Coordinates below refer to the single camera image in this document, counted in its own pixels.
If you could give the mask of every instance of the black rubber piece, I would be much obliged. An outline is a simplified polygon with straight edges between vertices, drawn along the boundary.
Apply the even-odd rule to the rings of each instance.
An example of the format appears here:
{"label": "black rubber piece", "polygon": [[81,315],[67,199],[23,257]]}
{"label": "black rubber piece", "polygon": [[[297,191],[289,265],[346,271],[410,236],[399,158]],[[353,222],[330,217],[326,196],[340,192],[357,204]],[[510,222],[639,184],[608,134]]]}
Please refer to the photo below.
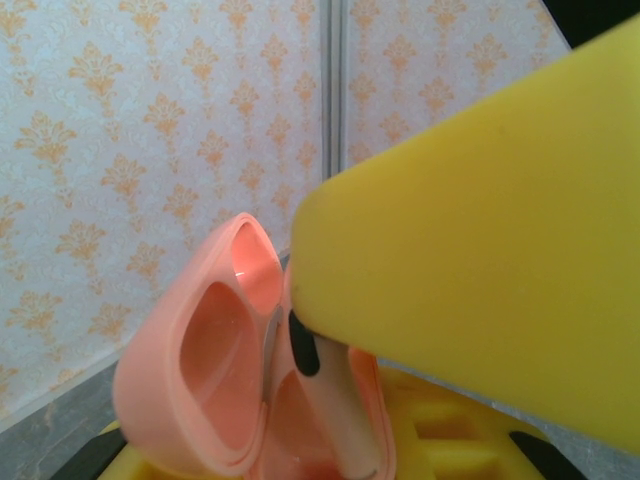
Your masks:
{"label": "black rubber piece", "polygon": [[640,13],[640,0],[543,0],[571,48]]}
{"label": "black rubber piece", "polygon": [[120,429],[89,440],[50,480],[97,480],[127,445]]}
{"label": "black rubber piece", "polygon": [[318,358],[315,336],[300,323],[293,310],[289,313],[289,338],[298,371],[305,377],[317,375],[320,371],[320,358]]}
{"label": "black rubber piece", "polygon": [[511,432],[509,436],[545,480],[588,480],[549,442],[525,432]]}

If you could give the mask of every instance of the yellow foam block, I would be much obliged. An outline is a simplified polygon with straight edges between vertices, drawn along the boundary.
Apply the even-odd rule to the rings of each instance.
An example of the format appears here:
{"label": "yellow foam block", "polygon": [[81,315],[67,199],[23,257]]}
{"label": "yellow foam block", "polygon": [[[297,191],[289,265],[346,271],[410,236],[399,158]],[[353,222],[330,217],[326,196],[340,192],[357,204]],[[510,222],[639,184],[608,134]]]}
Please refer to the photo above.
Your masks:
{"label": "yellow foam block", "polygon": [[311,329],[640,453],[640,17],[321,185]]}
{"label": "yellow foam block", "polygon": [[[539,430],[392,368],[381,368],[381,378],[397,446],[396,480],[544,479],[509,437],[518,431],[547,441]],[[542,465],[553,468],[554,460],[547,456]],[[98,480],[187,479],[152,468],[126,446]]]}

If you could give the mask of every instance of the gray floor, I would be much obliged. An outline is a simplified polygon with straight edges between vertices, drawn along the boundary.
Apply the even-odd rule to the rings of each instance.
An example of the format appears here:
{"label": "gray floor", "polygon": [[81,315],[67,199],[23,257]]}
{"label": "gray floor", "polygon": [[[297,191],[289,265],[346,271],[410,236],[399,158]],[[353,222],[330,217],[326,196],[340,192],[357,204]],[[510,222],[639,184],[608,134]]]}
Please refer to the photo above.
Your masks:
{"label": "gray floor", "polygon": [[[109,424],[114,419],[112,376],[113,367],[0,434],[0,479],[48,480],[85,442]],[[538,426],[590,480],[640,479],[640,457],[503,405],[479,400]]]}

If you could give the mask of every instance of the pink silicone cup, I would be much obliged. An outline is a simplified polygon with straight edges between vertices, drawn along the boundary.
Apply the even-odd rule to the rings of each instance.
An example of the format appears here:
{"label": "pink silicone cup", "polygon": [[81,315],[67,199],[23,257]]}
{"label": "pink silicone cup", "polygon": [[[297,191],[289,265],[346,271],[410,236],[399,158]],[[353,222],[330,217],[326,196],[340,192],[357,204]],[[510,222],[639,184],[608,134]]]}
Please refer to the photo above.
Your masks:
{"label": "pink silicone cup", "polygon": [[114,378],[124,435],[154,466],[244,474],[259,454],[263,337],[282,269],[248,214],[216,229],[138,330]]}
{"label": "pink silicone cup", "polygon": [[[289,269],[285,272],[283,310],[288,318]],[[350,349],[350,363],[380,446],[382,468],[375,480],[393,480],[396,450],[375,357]],[[269,414],[262,450],[247,480],[343,480],[305,399],[295,370],[289,322],[278,329],[269,392]]]}

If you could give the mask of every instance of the orange damask pattern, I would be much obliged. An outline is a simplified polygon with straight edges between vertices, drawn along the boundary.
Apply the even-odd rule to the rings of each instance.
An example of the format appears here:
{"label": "orange damask pattern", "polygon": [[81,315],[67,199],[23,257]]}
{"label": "orange damask pattern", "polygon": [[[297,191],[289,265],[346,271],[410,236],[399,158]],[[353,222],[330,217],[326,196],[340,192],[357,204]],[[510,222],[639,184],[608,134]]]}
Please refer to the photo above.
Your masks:
{"label": "orange damask pattern", "polygon": [[541,0],[349,0],[348,7],[347,166],[568,50]]}
{"label": "orange damask pattern", "polygon": [[288,247],[322,178],[319,5],[0,0],[0,430],[115,358],[233,215]]}

